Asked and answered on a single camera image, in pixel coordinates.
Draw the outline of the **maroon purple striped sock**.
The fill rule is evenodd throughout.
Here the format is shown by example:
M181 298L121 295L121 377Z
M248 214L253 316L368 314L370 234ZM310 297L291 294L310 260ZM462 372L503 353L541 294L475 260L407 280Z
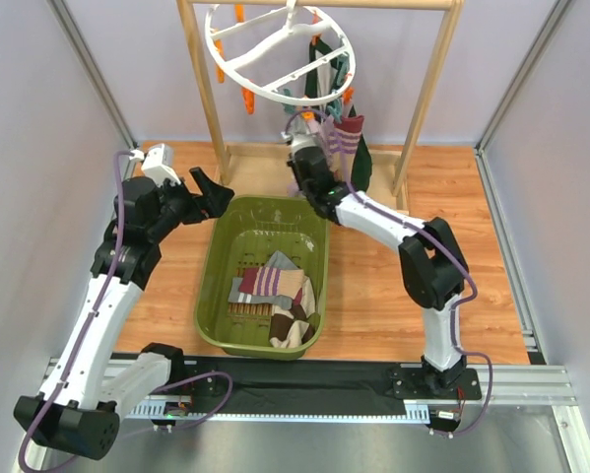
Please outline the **maroon purple striped sock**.
M330 168L339 179L349 177L354 186L361 186L367 175L367 154L362 132L364 116L351 114L340 121L329 116L323 123L323 138L330 153Z

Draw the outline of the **dark green sock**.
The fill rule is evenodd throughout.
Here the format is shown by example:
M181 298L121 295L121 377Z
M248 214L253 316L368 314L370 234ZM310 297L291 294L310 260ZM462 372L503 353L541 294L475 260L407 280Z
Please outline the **dark green sock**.
M349 72L348 57L339 55L306 74L304 92L308 98L327 96L340 89ZM364 116L357 113L353 104L353 89L323 110L333 116L335 128L342 138L347 164L350 165L350 181L356 190L367 191L372 174L372 158L363 136Z

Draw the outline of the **white round clip hanger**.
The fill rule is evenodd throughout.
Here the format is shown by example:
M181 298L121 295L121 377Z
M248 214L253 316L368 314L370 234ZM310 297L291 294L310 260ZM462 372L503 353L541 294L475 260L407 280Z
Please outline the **white round clip hanger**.
M224 5L212 5L205 15L204 41L220 77L267 101L321 106L341 98L356 75L355 52L339 24L320 8L299 6L295 1L253 12L241 22ZM308 98L306 74L342 54L349 65L343 86L326 97ZM283 88L294 96L285 97Z

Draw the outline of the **grey striped sock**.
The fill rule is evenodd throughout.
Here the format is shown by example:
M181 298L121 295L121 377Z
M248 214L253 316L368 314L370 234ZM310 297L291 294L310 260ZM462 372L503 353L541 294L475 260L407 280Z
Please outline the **grey striped sock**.
M232 279L229 291L228 302L231 304L272 304L278 307L290 310L293 305L293 299L286 296L257 296L243 293L240 289L242 279L236 277Z

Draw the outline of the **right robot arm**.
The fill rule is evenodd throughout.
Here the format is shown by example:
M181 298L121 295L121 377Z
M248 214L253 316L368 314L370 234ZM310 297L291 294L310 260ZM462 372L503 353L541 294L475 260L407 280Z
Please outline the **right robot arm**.
M422 309L425 383L432 389L450 387L467 366L459 346L457 307L469 276L450 226L440 218L410 218L355 192L349 183L337 180L316 145L291 151L288 166L319 217L397 253L405 292Z

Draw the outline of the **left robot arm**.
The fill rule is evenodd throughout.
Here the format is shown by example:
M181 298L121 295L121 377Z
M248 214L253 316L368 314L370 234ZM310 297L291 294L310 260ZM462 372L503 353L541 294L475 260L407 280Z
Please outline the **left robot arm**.
M116 217L98 247L76 325L38 394L21 396L14 417L25 430L19 465L29 472L30 443L93 460L113 446L121 421L151 394L194 382L181 349L152 342L111 381L103 376L127 316L161 260L161 242L179 225L221 217L234 196L199 168L200 191L146 176L116 180Z

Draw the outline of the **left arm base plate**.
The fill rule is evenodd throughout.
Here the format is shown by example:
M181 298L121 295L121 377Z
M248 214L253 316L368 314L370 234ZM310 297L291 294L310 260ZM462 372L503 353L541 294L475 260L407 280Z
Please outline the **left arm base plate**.
M219 368L219 365L214 363L187 366L187 374L182 376L180 380L189 377L195 377L198 374L203 374L206 372L216 372ZM178 394L182 396L217 397L227 392L228 385L229 382L225 378L216 375L179 385L170 390L167 390L165 393L174 395Z

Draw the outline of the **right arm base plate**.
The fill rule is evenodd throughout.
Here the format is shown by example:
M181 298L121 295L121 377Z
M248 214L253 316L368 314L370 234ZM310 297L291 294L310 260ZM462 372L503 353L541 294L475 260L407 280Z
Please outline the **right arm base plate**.
M391 366L386 374L391 382L391 393L399 399L482 399L478 374L467 367L438 372L422 364L403 364Z

